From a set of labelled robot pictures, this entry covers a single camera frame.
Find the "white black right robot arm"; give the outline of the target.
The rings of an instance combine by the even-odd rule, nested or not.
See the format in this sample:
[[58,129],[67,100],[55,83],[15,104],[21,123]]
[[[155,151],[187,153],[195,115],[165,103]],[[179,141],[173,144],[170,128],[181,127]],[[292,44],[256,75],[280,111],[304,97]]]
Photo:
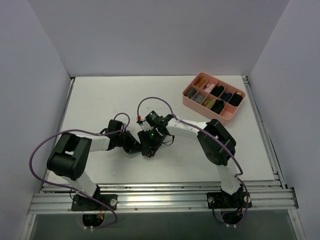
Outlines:
[[142,145],[142,155],[151,158],[165,142],[166,137],[185,137],[199,142],[205,157],[218,170],[221,181],[223,203],[234,206],[240,201],[238,189],[241,183],[237,179],[235,163],[229,163],[236,152],[236,141],[226,128],[216,119],[209,122],[182,120],[167,115],[155,119],[139,119],[141,127],[138,137]]

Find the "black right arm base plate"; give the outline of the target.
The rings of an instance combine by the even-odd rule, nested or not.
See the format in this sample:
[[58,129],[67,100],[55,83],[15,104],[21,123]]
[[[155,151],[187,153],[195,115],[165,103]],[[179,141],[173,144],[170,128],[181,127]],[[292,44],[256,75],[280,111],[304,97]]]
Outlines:
[[207,206],[209,209],[237,209],[247,206],[247,192],[240,191],[229,195],[224,191],[207,192]]

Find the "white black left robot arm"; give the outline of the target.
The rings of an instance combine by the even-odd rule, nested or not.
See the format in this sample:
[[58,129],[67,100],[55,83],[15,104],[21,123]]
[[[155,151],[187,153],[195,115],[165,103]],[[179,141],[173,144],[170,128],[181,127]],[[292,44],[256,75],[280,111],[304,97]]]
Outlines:
[[83,196],[83,204],[90,210],[100,206],[98,186],[85,172],[89,153],[123,148],[127,154],[139,153],[142,145],[125,130],[110,136],[76,135],[64,133],[59,138],[48,160],[47,169],[65,179]]

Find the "navy white striped underwear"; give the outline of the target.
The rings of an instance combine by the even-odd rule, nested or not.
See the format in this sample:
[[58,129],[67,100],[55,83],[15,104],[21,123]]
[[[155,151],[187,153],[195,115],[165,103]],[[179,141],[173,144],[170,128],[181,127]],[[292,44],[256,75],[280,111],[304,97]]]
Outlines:
[[150,151],[148,151],[148,152],[145,152],[144,154],[143,154],[143,156],[144,157],[147,157],[147,158],[152,158],[154,155],[155,155],[155,151],[154,150],[150,150]]

